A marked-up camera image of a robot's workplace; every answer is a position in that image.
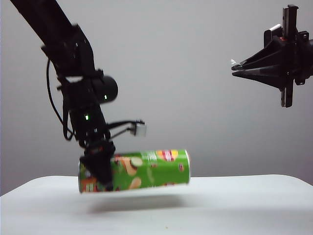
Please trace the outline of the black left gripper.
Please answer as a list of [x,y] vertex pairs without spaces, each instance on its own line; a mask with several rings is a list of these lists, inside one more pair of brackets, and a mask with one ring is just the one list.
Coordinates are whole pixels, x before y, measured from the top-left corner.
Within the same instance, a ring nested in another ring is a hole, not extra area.
[[80,191],[113,191],[111,160],[116,148],[110,131],[78,131],[78,143],[84,149],[80,156]]

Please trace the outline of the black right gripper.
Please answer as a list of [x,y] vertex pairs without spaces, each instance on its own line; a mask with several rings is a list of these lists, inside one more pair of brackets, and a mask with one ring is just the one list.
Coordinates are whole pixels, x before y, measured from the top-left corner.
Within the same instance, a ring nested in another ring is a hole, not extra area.
[[[293,84],[303,85],[309,77],[309,33],[296,27],[298,6],[283,9],[282,40],[271,40],[266,47],[231,67],[232,75],[257,81],[281,91],[281,106],[292,106]],[[278,69],[284,76],[255,74],[251,70]]]

